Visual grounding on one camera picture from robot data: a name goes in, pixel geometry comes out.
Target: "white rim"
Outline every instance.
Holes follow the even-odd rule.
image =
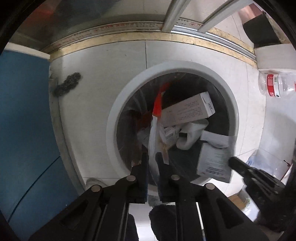
[[[229,134],[235,137],[238,134],[239,114],[235,97],[227,83],[213,70],[190,61],[170,61],[155,65],[134,77],[119,93],[110,110],[106,127],[106,146],[110,162],[120,177],[130,174],[130,170],[121,159],[117,147],[116,132],[119,116],[131,96],[144,84],[164,74],[186,72],[199,75],[210,81],[221,93],[228,108]]]

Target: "cardboard box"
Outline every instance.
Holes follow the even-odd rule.
[[[167,127],[205,119],[214,113],[209,93],[203,92],[163,109],[161,119],[163,126]]]

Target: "trash can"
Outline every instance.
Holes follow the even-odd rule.
[[[110,161],[120,176],[129,174],[133,165],[141,159],[142,143],[137,132],[149,125],[149,113],[164,83],[170,87],[163,95],[163,108],[189,97],[208,92],[215,114],[207,118],[205,130],[234,137],[238,133],[238,108],[227,83],[211,69],[188,61],[166,62],[153,66],[132,79],[115,100],[107,123],[106,142]],[[189,150],[176,146],[169,149],[170,165],[179,174],[195,184],[202,185],[209,178],[196,174],[201,142]],[[157,194],[157,188],[149,177],[148,193]]]

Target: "silver bolt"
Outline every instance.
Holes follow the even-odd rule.
[[[129,175],[129,176],[126,177],[126,179],[127,179],[129,182],[133,182],[133,181],[136,179],[136,177],[133,176],[133,175]]]
[[[209,190],[213,190],[213,189],[215,188],[215,185],[212,184],[212,183],[207,183],[207,184],[205,185],[205,187],[206,187],[207,189],[209,189]]]
[[[91,187],[91,190],[92,190],[93,192],[99,192],[99,191],[101,190],[101,186],[99,186],[99,185],[93,185],[93,186]]]
[[[178,181],[178,180],[180,179],[180,177],[179,177],[178,175],[176,175],[176,174],[173,174],[173,175],[171,175],[170,177],[171,177],[171,179],[174,180],[174,181]]]

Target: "blue panel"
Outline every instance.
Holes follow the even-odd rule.
[[[77,197],[59,157],[25,195],[9,225],[21,241],[28,240]]]
[[[49,62],[23,53],[0,56],[0,209],[6,219],[59,157],[48,95]]]

